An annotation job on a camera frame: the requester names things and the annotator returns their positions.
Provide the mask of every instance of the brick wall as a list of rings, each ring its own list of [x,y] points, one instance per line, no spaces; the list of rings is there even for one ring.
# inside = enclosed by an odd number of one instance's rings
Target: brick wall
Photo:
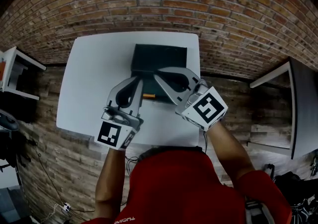
[[[199,36],[203,71],[255,78],[288,56],[317,69],[317,26],[310,0],[13,0],[0,49],[65,63],[79,36],[189,32]]]

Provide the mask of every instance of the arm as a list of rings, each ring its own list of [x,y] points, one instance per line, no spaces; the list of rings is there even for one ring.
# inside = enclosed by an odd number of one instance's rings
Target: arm
[[[95,192],[95,217],[114,220],[120,212],[125,179],[125,152],[109,149]]]
[[[210,128],[207,135],[233,183],[244,174],[255,170],[241,143],[220,122]]]

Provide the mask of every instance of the white cable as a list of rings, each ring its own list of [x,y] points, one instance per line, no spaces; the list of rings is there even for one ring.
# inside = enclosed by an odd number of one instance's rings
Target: white cable
[[[45,219],[42,219],[40,224],[42,224],[44,221],[47,221],[50,217],[53,216],[53,214],[55,213],[55,210],[56,210],[56,207],[57,207],[57,206],[59,206],[59,207],[61,207],[61,208],[63,209],[63,207],[60,206],[59,204],[55,204],[53,212],[50,213]]]

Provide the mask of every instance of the table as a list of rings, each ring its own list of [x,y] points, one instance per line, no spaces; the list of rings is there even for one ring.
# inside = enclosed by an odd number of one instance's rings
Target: table
[[[111,89],[131,76],[135,44],[187,48],[187,68],[200,77],[198,36],[176,32],[119,32],[79,37],[65,69],[57,127],[96,135]],[[158,146],[197,146],[199,129],[174,112],[175,106],[143,100],[144,124],[133,143]]]
[[[23,60],[21,62],[18,62],[16,60],[17,56],[21,57]],[[21,95],[23,97],[31,98],[39,100],[38,96],[31,95],[22,91],[16,90],[16,85],[18,81],[18,77],[22,74],[23,70],[27,70],[28,67],[23,64],[23,62],[26,62],[27,64],[32,64],[40,69],[46,70],[46,67],[36,60],[32,59],[31,57],[25,55],[21,51],[17,50],[16,47],[13,47],[4,53],[0,54],[0,62],[5,62],[4,72],[1,83],[1,91],[5,92],[11,92],[18,95]]]
[[[249,147],[281,153],[291,159],[301,157],[318,149],[318,74],[290,58],[277,69],[250,84],[257,87],[288,72],[292,95],[292,133],[289,148],[248,142]]]

